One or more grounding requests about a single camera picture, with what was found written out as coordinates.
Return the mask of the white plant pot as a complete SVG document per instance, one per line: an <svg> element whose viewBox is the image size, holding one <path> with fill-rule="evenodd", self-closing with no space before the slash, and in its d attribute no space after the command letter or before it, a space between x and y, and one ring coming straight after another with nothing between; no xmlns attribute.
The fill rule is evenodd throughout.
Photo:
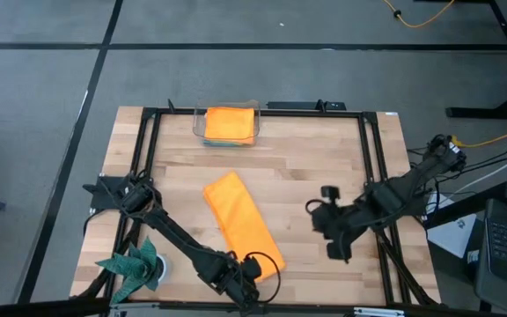
<svg viewBox="0 0 507 317"><path fill-rule="evenodd" d="M165 282L171 272L171 262L164 254L157 254L157 267L155 277L157 278L158 284Z"/></svg>

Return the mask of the green artificial plant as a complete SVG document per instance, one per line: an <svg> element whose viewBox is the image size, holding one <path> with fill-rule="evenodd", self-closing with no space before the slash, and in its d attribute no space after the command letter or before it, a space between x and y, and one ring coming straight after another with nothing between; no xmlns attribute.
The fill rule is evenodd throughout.
<svg viewBox="0 0 507 317"><path fill-rule="evenodd" d="M112 258L96 264L108 272L124 277L121 288L111 297L111 305L121 303L143 286L155 291L163 271L163 265L158 261L157 250L149 238L144 240L140 249L130 244L128 255L114 253Z"/></svg>

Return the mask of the black aluminium table frame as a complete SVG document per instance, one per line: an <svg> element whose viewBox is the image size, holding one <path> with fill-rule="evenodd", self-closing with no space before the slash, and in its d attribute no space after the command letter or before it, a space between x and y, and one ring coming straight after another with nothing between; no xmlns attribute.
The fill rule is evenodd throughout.
<svg viewBox="0 0 507 317"><path fill-rule="evenodd" d="M203 190L237 174L285 262L279 276L257 284L265 310L408 302L408 289L371 232L354 243L349 262L331 260L305 212L325 185L338 187L348 204L364 183L408 170L398 115L265 110L254 100L246 105L254 113L253 141L246 146L206 145L203 125L212 105L120 107L99 174L147 173L168 214L216 250L226 243Z"/></svg>

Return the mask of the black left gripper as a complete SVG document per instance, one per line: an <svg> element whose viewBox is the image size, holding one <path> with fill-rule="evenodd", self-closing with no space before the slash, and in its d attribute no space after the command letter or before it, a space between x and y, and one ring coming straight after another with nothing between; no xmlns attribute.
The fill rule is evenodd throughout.
<svg viewBox="0 0 507 317"><path fill-rule="evenodd" d="M249 315L261 302L255 284L248 282L236 269L228 269L217 282L217 292L228 296L239 308L240 315Z"/></svg>

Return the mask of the clear plastic bin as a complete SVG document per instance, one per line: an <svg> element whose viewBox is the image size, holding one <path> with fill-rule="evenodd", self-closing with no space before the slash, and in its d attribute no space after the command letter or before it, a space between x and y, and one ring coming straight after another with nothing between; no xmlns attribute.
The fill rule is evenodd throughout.
<svg viewBox="0 0 507 317"><path fill-rule="evenodd" d="M256 123L256 131L254 136L253 144L244 144L243 146L237 147L246 147L253 146L255 144L255 139L259 135L260 132L260 117L261 117L261 109L260 104L257 100L248 100L244 102L217 102L217 103L198 103L194 110L194 119L193 119L193 133L199 137L201 140L206 138L204 136L204 130L206 126L206 112L211 107L237 107L237 108L252 108L255 111L255 123Z"/></svg>

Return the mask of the white cardboard box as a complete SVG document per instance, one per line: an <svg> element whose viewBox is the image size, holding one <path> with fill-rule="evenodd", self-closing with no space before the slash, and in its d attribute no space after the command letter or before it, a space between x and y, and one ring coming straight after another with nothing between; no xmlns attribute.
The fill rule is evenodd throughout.
<svg viewBox="0 0 507 317"><path fill-rule="evenodd" d="M477 216L461 217L444 225L427 230L428 241L459 258L466 254L468 241L473 233Z"/></svg>

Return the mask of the white metal bracket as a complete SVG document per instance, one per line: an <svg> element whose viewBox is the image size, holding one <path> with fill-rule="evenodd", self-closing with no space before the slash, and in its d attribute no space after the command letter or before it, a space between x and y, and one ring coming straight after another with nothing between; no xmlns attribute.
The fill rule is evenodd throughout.
<svg viewBox="0 0 507 317"><path fill-rule="evenodd" d="M353 309L354 317L406 317L402 310L374 308L374 307L355 307Z"/></svg>

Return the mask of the orange microfiber towel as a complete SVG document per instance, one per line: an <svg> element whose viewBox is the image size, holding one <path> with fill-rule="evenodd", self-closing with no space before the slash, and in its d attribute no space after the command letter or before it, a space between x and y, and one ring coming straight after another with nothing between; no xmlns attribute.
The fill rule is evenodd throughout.
<svg viewBox="0 0 507 317"><path fill-rule="evenodd" d="M268 226L235 172L207 185L203 197L218 223L227 249L240 260L252 256L260 264L261 276L256 282L285 269L285 261Z"/></svg>
<svg viewBox="0 0 507 317"><path fill-rule="evenodd" d="M252 108L211 107L206 112L204 136L253 144L256 131Z"/></svg>

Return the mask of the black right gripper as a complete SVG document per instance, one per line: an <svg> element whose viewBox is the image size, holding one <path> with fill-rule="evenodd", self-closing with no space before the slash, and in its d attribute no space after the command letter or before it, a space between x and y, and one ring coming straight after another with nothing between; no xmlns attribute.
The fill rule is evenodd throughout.
<svg viewBox="0 0 507 317"><path fill-rule="evenodd" d="M327 243L327 257L345 263L352 257L350 244L357 240L368 229L364 224L364 212L356 205L339 207L330 203L322 203L311 212L312 226L316 232L324 235L326 240L338 242Z"/></svg>

